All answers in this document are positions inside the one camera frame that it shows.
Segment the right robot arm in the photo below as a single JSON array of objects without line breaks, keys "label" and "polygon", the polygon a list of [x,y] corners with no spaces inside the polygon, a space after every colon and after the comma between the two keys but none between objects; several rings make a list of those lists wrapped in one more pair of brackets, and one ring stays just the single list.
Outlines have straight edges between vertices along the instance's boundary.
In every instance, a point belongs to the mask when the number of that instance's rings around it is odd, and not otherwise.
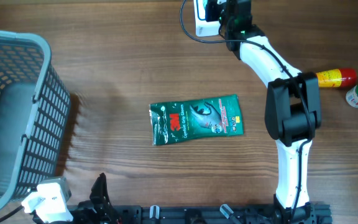
[{"label": "right robot arm", "polygon": [[218,22],[228,50],[267,87],[265,126],[278,151],[275,223],[312,222],[307,191],[308,153],[321,125],[318,80],[289,65],[252,22],[250,1],[203,1],[206,22]]}]

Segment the green 3M gloves packet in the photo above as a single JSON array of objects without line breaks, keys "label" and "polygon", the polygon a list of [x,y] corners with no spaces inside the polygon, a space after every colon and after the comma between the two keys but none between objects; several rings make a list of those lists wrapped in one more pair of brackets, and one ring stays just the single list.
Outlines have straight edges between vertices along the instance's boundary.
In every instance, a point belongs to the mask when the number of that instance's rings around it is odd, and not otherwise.
[{"label": "green 3M gloves packet", "polygon": [[149,105],[152,144],[244,134],[237,95]]}]

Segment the red yellow sauce bottle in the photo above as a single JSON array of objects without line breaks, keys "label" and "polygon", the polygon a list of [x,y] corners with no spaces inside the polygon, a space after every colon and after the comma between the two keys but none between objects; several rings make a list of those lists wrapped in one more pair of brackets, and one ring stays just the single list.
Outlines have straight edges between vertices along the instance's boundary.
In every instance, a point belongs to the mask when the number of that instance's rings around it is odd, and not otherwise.
[{"label": "red yellow sauce bottle", "polygon": [[344,88],[353,86],[357,73],[353,68],[337,68],[316,73],[320,88]]}]

